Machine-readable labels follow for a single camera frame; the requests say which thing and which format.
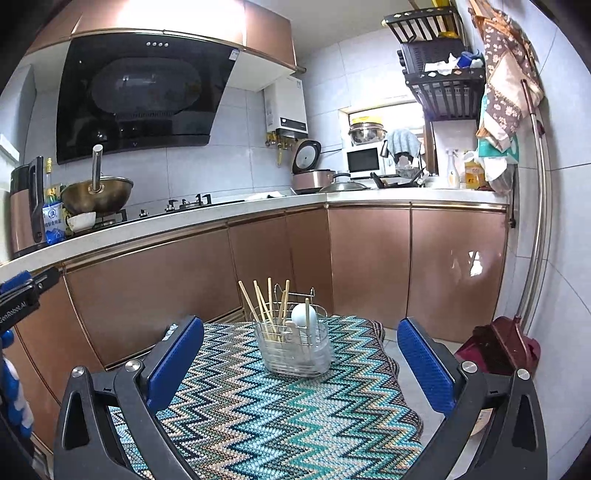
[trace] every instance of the blue gripper pad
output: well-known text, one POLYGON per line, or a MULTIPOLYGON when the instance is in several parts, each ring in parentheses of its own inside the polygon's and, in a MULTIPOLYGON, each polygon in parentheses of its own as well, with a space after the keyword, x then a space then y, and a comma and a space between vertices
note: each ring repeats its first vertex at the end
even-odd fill
POLYGON ((203 323, 194 318, 148 380, 146 404, 152 413, 168 408, 202 344, 203 323))
POLYGON ((28 271, 20 272, 19 274, 15 275, 14 277, 6 280, 0 287, 0 294, 6 293, 7 291, 12 290, 13 288, 19 287, 20 285, 24 285, 33 277, 28 271))
POLYGON ((398 325, 398 347, 408 362, 431 408, 445 416, 456 406, 454 383, 429 346, 408 320, 398 325))

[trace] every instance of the floor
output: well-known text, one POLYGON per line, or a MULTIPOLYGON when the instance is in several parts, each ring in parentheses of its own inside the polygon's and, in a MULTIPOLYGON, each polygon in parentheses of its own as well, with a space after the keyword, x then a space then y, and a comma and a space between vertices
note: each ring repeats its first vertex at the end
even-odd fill
MULTIPOLYGON (((456 350, 461 346, 460 343, 446 342, 445 340, 437 341, 443 343, 451 353, 455 353, 456 350)), ((423 394, 423 391, 417 380, 414 378, 408 363, 404 359, 400 348, 398 348, 395 330, 386 329, 384 350, 386 354, 396 360, 396 363, 400 366, 398 383, 402 389, 402 394, 404 395, 407 405, 417 412, 418 415, 423 419, 424 429, 423 436, 421 437, 421 443, 423 445, 427 445, 443 421, 443 414, 433 411, 431 405, 429 405, 429 402, 423 394)), ((482 434, 479 433, 468 440, 462 455, 448 476, 448 479, 455 479, 466 472, 478 446, 480 445, 481 439, 482 434)))

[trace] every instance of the ceiling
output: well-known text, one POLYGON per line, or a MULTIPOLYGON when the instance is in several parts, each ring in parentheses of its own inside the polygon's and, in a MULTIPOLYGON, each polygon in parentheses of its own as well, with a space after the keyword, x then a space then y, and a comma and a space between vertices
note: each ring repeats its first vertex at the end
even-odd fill
MULTIPOLYGON (((378 30, 384 16, 412 9, 408 0, 251 0, 291 20, 301 60, 319 48, 378 30)), ((417 0, 419 7, 431 0, 417 0)))

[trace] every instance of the white bowl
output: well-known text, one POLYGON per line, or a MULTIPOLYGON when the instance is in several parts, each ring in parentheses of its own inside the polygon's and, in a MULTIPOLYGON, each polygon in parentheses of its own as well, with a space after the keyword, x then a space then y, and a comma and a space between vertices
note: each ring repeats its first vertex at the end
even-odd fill
POLYGON ((96 212, 81 213, 80 215, 68 218, 68 225, 70 225, 74 233, 93 227, 95 222, 96 212))

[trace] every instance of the egg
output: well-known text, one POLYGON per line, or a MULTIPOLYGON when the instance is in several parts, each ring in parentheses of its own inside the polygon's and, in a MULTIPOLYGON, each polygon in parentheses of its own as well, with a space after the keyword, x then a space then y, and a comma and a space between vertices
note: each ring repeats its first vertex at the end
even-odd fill
MULTIPOLYGON (((318 317, 316 315, 316 311, 314 307, 310 305, 309 310, 310 315, 310 327, 315 330, 316 326, 318 325, 318 317)), ((306 304, 299 303, 294 307, 291 311, 291 321, 294 322, 298 327, 306 328, 306 304)))

